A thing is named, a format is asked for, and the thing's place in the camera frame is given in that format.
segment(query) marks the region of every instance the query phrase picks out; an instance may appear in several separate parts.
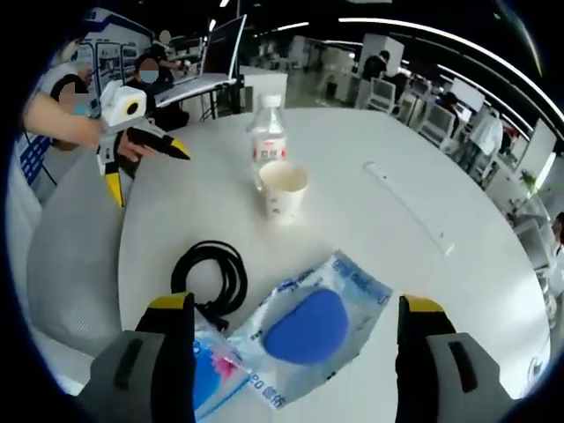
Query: coiled black cable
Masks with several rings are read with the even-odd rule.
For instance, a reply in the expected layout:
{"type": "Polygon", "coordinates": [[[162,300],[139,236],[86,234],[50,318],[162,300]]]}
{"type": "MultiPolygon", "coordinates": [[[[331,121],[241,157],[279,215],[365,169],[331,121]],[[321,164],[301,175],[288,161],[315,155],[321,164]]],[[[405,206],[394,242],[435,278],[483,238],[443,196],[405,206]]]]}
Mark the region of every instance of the coiled black cable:
{"type": "Polygon", "coordinates": [[[196,304],[196,308],[208,322],[223,331],[229,322],[222,317],[243,304],[249,285],[241,255],[231,245],[221,241],[202,241],[192,246],[174,267],[170,289],[172,293],[186,292],[186,277],[196,264],[204,260],[217,262],[223,281],[218,298],[206,304],[196,304]]]}

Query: bottle cap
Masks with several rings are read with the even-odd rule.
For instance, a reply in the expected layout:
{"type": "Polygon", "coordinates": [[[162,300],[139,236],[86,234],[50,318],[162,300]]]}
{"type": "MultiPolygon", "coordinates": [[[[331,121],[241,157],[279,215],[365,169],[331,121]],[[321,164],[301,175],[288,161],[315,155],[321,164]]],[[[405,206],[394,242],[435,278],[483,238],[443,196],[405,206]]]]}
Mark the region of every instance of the bottle cap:
{"type": "Polygon", "coordinates": [[[261,94],[261,103],[264,108],[279,108],[282,106],[280,94],[261,94]]]}

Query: black ceiling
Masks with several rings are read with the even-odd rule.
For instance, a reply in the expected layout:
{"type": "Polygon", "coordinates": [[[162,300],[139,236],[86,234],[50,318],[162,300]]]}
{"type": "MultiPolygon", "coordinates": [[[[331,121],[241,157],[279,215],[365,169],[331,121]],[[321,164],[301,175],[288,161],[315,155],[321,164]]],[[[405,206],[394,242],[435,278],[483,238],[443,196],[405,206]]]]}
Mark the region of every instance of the black ceiling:
{"type": "Polygon", "coordinates": [[[209,19],[214,18],[219,23],[228,21],[236,15],[238,7],[241,13],[249,15],[247,31],[252,33],[304,21],[310,25],[286,31],[286,35],[362,41],[365,33],[390,33],[404,43],[404,58],[407,60],[440,63],[475,80],[534,126],[540,113],[516,88],[521,90],[564,134],[564,122],[529,85],[472,48],[432,33],[401,26],[338,22],[338,18],[397,19],[458,35],[513,64],[560,106],[564,104],[561,83],[564,63],[560,60],[558,38],[554,37],[554,30],[561,25],[557,21],[555,2],[393,0],[392,4],[355,4],[346,0],[241,0],[237,4],[236,0],[231,0],[222,9],[219,3],[220,0],[122,0],[102,2],[102,5],[149,26],[155,32],[168,29],[173,36],[205,33],[209,19]],[[528,36],[534,42],[542,73],[538,70],[528,36]]]}

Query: whiteboard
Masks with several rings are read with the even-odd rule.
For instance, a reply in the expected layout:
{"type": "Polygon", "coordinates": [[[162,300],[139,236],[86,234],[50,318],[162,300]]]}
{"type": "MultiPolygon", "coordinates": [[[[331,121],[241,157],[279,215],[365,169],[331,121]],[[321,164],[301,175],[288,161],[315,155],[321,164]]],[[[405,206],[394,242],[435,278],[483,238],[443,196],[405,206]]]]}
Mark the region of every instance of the whiteboard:
{"type": "Polygon", "coordinates": [[[478,112],[484,104],[484,94],[458,78],[455,78],[454,82],[452,83],[450,92],[455,94],[460,101],[466,103],[475,112],[478,112]]]}

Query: face mask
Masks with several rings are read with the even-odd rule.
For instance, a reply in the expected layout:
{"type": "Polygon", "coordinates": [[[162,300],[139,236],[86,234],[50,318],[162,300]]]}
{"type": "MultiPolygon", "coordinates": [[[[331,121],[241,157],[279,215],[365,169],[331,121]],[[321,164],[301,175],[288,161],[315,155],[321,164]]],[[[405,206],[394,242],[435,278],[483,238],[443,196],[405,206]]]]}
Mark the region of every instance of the face mask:
{"type": "Polygon", "coordinates": [[[90,109],[86,104],[75,104],[74,105],[74,114],[76,116],[89,116],[90,109]]]}
{"type": "Polygon", "coordinates": [[[159,77],[158,70],[140,70],[139,76],[146,84],[152,84],[159,77]]]}
{"type": "Polygon", "coordinates": [[[67,47],[64,48],[63,52],[61,53],[61,59],[63,62],[69,62],[69,60],[74,56],[74,54],[78,51],[78,44],[73,41],[67,47]]]}

